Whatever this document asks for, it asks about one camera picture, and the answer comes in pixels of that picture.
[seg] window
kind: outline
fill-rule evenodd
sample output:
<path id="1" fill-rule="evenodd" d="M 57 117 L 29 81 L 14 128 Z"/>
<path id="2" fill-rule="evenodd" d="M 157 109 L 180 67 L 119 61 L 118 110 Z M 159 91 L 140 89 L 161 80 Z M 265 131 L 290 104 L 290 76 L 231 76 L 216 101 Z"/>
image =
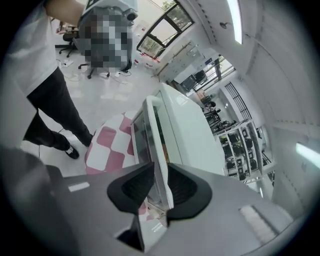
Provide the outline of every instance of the window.
<path id="1" fill-rule="evenodd" d="M 155 59 L 193 23 L 176 1 L 167 3 L 164 10 L 167 10 L 165 14 L 154 23 L 136 47 L 138 51 Z"/>
<path id="2" fill-rule="evenodd" d="M 206 79 L 203 82 L 196 83 L 193 86 L 192 89 L 195 92 L 199 91 L 209 84 L 211 84 L 209 87 L 213 86 L 222 78 L 235 71 L 235 68 L 223 56 L 219 56 L 219 58 L 217 58 L 215 61 L 207 64 L 207 66 L 203 70 L 205 72 Z"/>

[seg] white appliance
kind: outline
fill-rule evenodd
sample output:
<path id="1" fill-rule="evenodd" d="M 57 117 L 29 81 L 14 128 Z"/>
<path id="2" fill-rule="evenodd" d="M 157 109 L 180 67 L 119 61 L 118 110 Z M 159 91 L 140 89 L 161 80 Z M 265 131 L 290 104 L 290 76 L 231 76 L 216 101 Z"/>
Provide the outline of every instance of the white appliance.
<path id="1" fill-rule="evenodd" d="M 165 83 L 146 97 L 131 133 L 135 162 L 155 165 L 147 201 L 165 212 L 174 207 L 167 163 L 224 175 L 225 160 L 200 106 Z"/>

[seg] white tile floor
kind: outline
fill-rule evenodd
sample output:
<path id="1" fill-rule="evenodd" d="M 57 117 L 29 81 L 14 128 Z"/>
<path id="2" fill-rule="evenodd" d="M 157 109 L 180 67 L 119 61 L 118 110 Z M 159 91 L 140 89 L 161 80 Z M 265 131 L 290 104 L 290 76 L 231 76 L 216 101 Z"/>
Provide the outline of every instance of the white tile floor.
<path id="1" fill-rule="evenodd" d="M 110 77 L 106 78 L 94 72 L 92 78 L 88 79 L 87 67 L 78 69 L 78 66 L 85 62 L 84 56 L 77 51 L 73 52 L 70 58 L 66 58 L 66 51 L 59 54 L 57 50 L 56 53 L 56 58 L 61 62 L 73 61 L 70 66 L 62 67 L 61 71 L 65 76 L 74 105 L 92 134 L 112 116 L 139 110 L 146 96 L 152 94 L 159 86 L 158 78 L 152 77 L 151 71 L 143 66 L 132 66 L 131 76 L 128 77 L 120 75 L 113 78 L 115 74 L 111 73 Z M 60 124 L 43 112 L 39 111 L 39 113 L 51 130 L 58 132 L 62 129 Z M 79 159 L 73 160 L 63 151 L 46 146 L 39 147 L 28 141 L 23 141 L 21 148 L 36 156 L 40 155 L 40 159 L 45 164 L 58 167 L 65 177 L 86 174 L 84 156 L 87 148 L 71 132 L 63 130 L 61 133 L 77 148 L 80 154 Z"/>

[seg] black pants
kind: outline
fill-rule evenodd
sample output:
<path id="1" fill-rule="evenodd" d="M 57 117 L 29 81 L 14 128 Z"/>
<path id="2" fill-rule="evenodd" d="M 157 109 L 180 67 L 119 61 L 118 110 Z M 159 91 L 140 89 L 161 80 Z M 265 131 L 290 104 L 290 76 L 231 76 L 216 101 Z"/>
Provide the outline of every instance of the black pants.
<path id="1" fill-rule="evenodd" d="M 70 143 L 62 134 L 50 130 L 41 119 L 38 109 L 71 131 L 85 146 L 89 146 L 92 135 L 79 116 L 71 100 L 63 73 L 57 68 L 42 84 L 27 96 L 37 109 L 24 139 L 36 145 L 53 147 L 65 151 Z"/>

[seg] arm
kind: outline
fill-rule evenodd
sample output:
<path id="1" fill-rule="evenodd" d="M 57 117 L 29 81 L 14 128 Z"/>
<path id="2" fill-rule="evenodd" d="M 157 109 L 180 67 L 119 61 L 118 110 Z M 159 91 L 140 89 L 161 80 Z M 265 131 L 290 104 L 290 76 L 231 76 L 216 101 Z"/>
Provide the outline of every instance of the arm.
<path id="1" fill-rule="evenodd" d="M 48 0 L 44 8 L 48 16 L 77 26 L 85 6 L 76 0 Z"/>

